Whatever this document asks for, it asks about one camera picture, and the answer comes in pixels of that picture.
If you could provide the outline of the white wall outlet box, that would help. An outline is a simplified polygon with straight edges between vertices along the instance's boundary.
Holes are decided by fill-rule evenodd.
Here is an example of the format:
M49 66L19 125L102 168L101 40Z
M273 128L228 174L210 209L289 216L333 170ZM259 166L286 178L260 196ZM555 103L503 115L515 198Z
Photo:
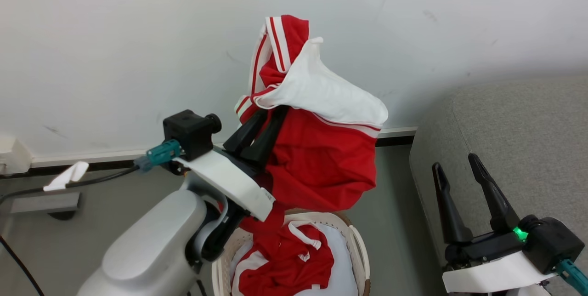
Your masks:
M31 163L31 153L19 139L0 135L0 175L26 173Z

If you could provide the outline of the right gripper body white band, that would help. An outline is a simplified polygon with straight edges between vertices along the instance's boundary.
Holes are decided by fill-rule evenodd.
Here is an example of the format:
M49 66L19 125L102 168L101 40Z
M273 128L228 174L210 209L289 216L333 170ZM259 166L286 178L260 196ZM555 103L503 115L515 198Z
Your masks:
M443 283L447 293L545 293L556 271L541 273L523 254L527 233L486 233L447 245Z

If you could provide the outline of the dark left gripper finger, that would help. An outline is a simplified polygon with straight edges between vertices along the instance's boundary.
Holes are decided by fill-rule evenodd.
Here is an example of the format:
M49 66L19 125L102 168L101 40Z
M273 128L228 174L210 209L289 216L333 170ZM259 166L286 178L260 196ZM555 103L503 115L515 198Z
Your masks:
M223 149L233 155L240 155L250 147L267 120L267 110L258 110L241 125L223 144Z
M256 112L254 117L258 114L264 116L264 123L259 127L258 137L241 151L241 158L260 169L266 168L288 111L288 106L280 105L272 110L262 109Z

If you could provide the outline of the white laundry basket brown rim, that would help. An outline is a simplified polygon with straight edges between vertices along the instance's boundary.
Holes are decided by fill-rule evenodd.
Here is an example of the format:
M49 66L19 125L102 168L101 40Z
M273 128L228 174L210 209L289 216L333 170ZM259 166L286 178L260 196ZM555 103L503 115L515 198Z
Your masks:
M358 296L369 296L370 264L369 256L361 234L343 212L315 212L303 209L292 209L285 212L285 222L309 221L323 223L338 229L347 243L351 267L358 287ZM218 260L211 264L212 291L209 296L231 296L229 281L229 264L235 252L252 239L252 234L237 228L225 245L225 250Z

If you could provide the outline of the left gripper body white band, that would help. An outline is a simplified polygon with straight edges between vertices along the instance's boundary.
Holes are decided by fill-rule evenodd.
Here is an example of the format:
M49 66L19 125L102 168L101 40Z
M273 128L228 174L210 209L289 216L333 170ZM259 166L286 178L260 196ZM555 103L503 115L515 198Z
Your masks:
M226 156L209 151L191 161L179 157L174 161L195 172L259 221L266 221L271 213L275 198Z

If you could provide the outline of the grey fabric sofa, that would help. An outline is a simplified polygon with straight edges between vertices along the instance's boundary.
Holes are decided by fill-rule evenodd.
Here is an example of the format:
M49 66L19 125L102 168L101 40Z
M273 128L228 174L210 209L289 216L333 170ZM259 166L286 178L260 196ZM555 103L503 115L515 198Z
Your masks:
M464 87L435 103L418 126L409 164L435 254L445 265L432 165L474 235L491 215L468 155L481 159L519 217L563 222L586 247L576 265L588 275L588 76Z

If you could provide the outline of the grey metal floor bracket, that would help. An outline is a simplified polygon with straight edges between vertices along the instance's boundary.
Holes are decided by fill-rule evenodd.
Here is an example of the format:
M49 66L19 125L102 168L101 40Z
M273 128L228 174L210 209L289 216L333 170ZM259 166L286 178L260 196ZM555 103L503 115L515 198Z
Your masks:
M17 198L12 201L10 214L59 213L76 211L79 208L81 193L50 194Z

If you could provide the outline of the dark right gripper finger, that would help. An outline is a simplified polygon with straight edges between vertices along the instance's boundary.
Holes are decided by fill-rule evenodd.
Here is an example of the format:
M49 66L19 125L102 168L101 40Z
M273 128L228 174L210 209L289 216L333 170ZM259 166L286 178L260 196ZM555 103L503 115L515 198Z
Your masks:
M489 174L479 156L469 153L468 161L473 176L484 193L489 212L491 213L491 228L496 233L512 233L520 218L502 193L500 187Z
M450 195L450 183L439 162L432 165L432 173L444 242L448 245L471 242L473 240L472 231L464 225Z

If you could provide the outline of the red and white garment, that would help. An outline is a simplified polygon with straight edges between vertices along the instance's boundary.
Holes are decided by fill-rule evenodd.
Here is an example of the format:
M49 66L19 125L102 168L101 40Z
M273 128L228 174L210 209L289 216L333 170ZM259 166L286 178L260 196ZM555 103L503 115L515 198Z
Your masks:
M266 17L260 30L250 89L235 112L243 125L261 109L290 110L266 166L271 214L241 223L252 237L292 222L285 222L288 210L347 210L376 185L375 144L388 110L324 65L322 42L310 37L307 20L291 15Z

